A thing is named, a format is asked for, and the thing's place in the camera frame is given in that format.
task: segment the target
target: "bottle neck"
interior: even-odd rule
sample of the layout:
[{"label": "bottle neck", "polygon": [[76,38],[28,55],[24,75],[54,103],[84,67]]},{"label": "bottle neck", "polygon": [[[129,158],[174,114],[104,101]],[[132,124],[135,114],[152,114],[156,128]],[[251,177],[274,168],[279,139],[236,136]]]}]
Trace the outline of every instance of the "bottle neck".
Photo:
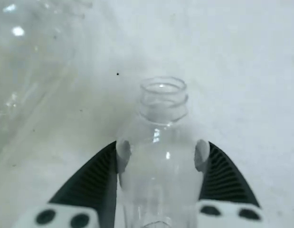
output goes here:
[{"label": "bottle neck", "polygon": [[156,77],[141,84],[139,114],[150,122],[172,124],[188,113],[186,84],[173,77]]}]

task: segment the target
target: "bottle rim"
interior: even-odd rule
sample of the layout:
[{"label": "bottle rim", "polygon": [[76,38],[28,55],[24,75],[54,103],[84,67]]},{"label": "bottle rim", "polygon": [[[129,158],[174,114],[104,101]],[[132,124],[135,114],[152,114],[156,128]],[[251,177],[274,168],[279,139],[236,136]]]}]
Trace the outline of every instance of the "bottle rim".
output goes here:
[{"label": "bottle rim", "polygon": [[[150,88],[156,85],[158,85],[159,87],[170,86],[170,87],[173,87],[174,90],[158,91],[158,90],[155,90],[154,88]],[[140,87],[143,91],[146,91],[148,93],[167,94],[167,95],[182,93],[186,91],[187,89],[187,85],[182,79],[173,77],[173,76],[156,76],[156,77],[147,78],[142,80]]]}]

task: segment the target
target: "white background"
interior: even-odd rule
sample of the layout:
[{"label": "white background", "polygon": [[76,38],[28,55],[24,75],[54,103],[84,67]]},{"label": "white background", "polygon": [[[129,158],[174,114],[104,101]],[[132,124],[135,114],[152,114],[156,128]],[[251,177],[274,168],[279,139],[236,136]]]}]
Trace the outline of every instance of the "white background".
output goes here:
[{"label": "white background", "polygon": [[114,141],[156,75],[187,82],[208,139],[294,227],[294,0],[94,0],[76,29],[67,76],[0,152],[0,228]]}]

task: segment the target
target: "clear plastic bottle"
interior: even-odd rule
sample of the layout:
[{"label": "clear plastic bottle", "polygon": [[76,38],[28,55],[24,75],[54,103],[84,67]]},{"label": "clear plastic bottle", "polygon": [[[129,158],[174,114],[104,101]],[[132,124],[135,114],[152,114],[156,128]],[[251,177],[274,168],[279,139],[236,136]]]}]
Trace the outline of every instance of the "clear plastic bottle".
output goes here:
[{"label": "clear plastic bottle", "polygon": [[75,27],[89,7],[86,0],[0,0],[0,151],[66,76]]},{"label": "clear plastic bottle", "polygon": [[187,99],[177,78],[141,84],[138,112],[116,144],[126,228],[196,228],[209,143],[194,133]]}]

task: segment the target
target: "black ribbed surface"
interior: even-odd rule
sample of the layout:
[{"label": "black ribbed surface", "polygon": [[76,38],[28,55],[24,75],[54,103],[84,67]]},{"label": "black ribbed surface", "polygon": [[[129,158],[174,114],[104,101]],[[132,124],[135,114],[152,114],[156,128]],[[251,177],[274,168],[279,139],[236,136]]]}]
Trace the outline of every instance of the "black ribbed surface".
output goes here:
[{"label": "black ribbed surface", "polygon": [[98,213],[100,226],[113,228],[116,189],[116,152],[112,143],[78,170],[50,203],[93,208]]},{"label": "black ribbed surface", "polygon": [[210,143],[207,172],[199,199],[258,204],[242,174],[228,156]]},{"label": "black ribbed surface", "polygon": [[[199,199],[251,203],[252,190],[233,162],[210,143],[207,172]],[[115,142],[103,148],[78,170],[50,200],[51,203],[90,207],[101,228],[114,228],[117,190]]]}]

